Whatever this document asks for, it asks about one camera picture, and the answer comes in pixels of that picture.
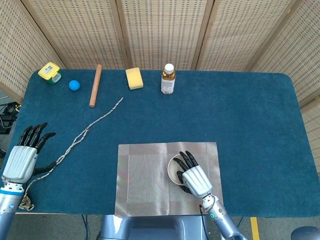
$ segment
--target blue ball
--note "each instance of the blue ball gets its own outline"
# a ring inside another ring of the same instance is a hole
[[[80,83],[77,80],[71,80],[69,82],[69,88],[72,91],[77,91],[80,88]]]

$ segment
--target silver mat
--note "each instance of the silver mat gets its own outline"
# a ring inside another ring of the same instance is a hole
[[[172,157],[192,153],[223,203],[217,145],[215,142],[123,144],[118,147],[115,215],[199,215],[202,200],[185,193],[167,172]]]

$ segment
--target floor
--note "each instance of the floor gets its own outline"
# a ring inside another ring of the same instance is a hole
[[[0,92],[0,98],[6,95]],[[13,102],[12,99],[0,99],[0,105]],[[0,135],[0,148],[6,150],[9,146],[14,125],[9,135]],[[234,217],[237,224],[240,217]],[[260,240],[290,240],[291,232],[302,226],[320,228],[320,217],[309,218],[262,218],[259,217],[258,229]],[[89,215],[89,239],[95,240],[100,231],[102,215]],[[252,237],[249,217],[242,221],[240,231],[250,240]],[[219,232],[209,221],[208,229],[211,240],[220,240]],[[12,223],[7,240],[81,240],[85,239],[86,231],[81,215],[76,214],[17,214]]]

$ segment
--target wooden dowel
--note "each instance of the wooden dowel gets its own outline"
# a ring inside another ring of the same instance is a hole
[[[94,77],[94,82],[93,82],[92,92],[91,92],[91,97],[90,97],[90,103],[89,103],[89,106],[91,108],[94,108],[96,105],[96,99],[97,99],[97,93],[98,93],[98,88],[99,88],[101,71],[102,71],[102,65],[98,64],[96,66],[95,77]]]

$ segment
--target robotic hand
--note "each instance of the robotic hand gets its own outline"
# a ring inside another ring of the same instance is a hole
[[[54,132],[40,135],[47,123],[27,127],[18,143],[10,152],[5,165],[2,181],[4,186],[0,188],[0,240],[5,240],[10,229],[11,222],[24,197],[24,186],[35,175],[50,171],[56,162],[47,167],[35,168],[37,157],[46,141],[56,135]]]
[[[180,182],[183,184],[185,181],[187,185],[181,185],[181,189],[188,194],[202,199],[201,211],[210,214],[210,217],[225,239],[248,240],[229,217],[217,196],[212,194],[213,186],[201,166],[198,165],[194,156],[188,151],[185,151],[185,153],[186,154],[181,151],[180,155],[186,164],[179,158],[173,159],[184,171],[177,171],[176,173]]]

